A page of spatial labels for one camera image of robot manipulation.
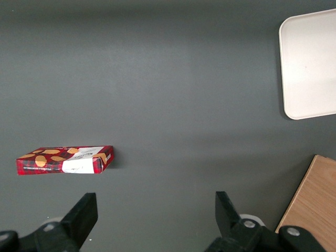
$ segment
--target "wooden board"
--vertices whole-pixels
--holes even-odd
[[[276,230],[301,226],[336,251],[336,161],[316,155]]]

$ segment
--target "gray surface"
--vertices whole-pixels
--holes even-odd
[[[285,116],[278,46],[335,1],[55,2],[0,4],[2,230],[96,192],[82,251],[203,251],[215,191],[275,228],[313,155],[336,159],[336,116]],[[40,146],[102,144],[103,174],[16,175]]]

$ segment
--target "red cookie box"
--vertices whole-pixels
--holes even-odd
[[[102,173],[114,159],[113,146],[38,148],[16,159],[18,175]]]

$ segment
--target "plastic tray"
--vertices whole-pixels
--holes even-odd
[[[279,40],[286,115],[335,114],[336,9],[286,19]]]

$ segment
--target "metal screw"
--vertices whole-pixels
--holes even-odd
[[[50,231],[50,230],[53,230],[54,227],[55,227],[55,226],[54,226],[53,224],[49,223],[47,226],[45,226],[45,227],[43,228],[43,231],[44,231],[44,232],[48,232],[48,231]]]
[[[256,224],[254,222],[250,221],[250,220],[244,221],[244,225],[245,225],[245,227],[248,227],[248,228],[254,228],[256,226]]]
[[[0,242],[3,242],[9,237],[9,234],[0,235]]]
[[[299,236],[300,235],[300,232],[296,228],[293,228],[293,227],[289,227],[287,229],[287,233],[292,235],[292,236]]]

